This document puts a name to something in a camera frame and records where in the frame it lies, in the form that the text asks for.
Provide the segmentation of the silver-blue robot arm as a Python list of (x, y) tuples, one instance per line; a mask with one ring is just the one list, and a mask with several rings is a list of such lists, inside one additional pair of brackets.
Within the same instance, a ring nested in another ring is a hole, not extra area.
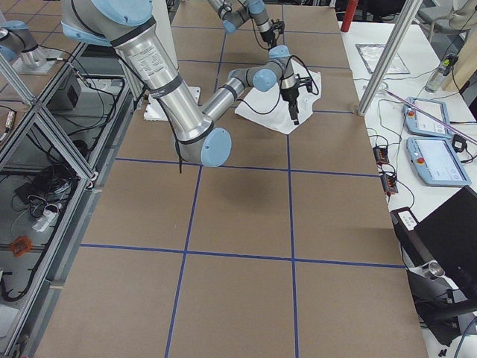
[(238, 1), (238, 10), (234, 10), (227, 1), (209, 0), (208, 3), (217, 13), (227, 34), (234, 33), (251, 20), (262, 40), (268, 45), (267, 49), (277, 46), (277, 38), (284, 31), (284, 22), (272, 20), (263, 1)]
[(123, 53), (130, 70), (164, 110), (179, 160), (218, 167), (227, 161), (232, 140), (216, 122), (239, 96), (248, 87), (266, 92), (279, 84), (279, 93), (297, 125), (300, 85), (288, 47), (277, 45), (275, 32), (283, 23), (270, 19), (263, 1), (246, 1), (239, 10), (233, 10), (226, 1), (211, 1), (210, 5), (229, 33), (252, 19), (270, 48), (266, 64), (232, 71), (228, 81), (202, 106), (196, 103), (156, 34), (151, 1), (62, 1), (61, 10), (63, 33), (68, 38)]

